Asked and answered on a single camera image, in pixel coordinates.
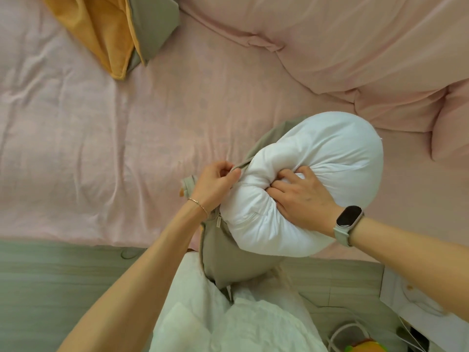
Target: bracelet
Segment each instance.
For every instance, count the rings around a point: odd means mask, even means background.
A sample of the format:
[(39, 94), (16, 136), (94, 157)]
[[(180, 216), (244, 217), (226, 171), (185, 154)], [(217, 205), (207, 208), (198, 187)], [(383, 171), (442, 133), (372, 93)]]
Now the bracelet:
[(207, 214), (207, 218), (208, 218), (208, 212), (207, 212), (207, 210), (205, 210), (205, 207), (203, 207), (202, 205), (200, 205), (200, 202), (198, 202), (197, 200), (194, 200), (194, 199), (192, 199), (192, 198), (189, 198), (189, 199), (187, 199), (187, 200), (193, 201), (193, 202), (195, 202), (197, 205), (199, 205), (200, 207), (202, 207), (202, 210), (205, 211), (205, 213)]

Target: person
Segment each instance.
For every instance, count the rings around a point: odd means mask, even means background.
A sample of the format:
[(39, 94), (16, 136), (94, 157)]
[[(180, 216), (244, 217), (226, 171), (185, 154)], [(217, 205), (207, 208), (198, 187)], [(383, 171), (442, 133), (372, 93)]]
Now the person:
[[(160, 237), (95, 302), (59, 352), (141, 351), (165, 302), (191, 237), (241, 176), (227, 161), (208, 165), (188, 200)], [(267, 193), (291, 223), (333, 236), (339, 207), (309, 167), (299, 178), (284, 169)], [(469, 321), (469, 248), (407, 232), (364, 217), (350, 243), (389, 266), (448, 311)]]

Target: smartwatch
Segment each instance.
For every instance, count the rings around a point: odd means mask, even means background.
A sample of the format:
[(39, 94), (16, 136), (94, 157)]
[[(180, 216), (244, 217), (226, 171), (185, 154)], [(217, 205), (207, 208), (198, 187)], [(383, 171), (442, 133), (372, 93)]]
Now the smartwatch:
[(334, 227), (335, 239), (345, 247), (352, 247), (349, 243), (351, 230), (363, 217), (363, 210), (358, 206), (347, 206), (337, 218)]

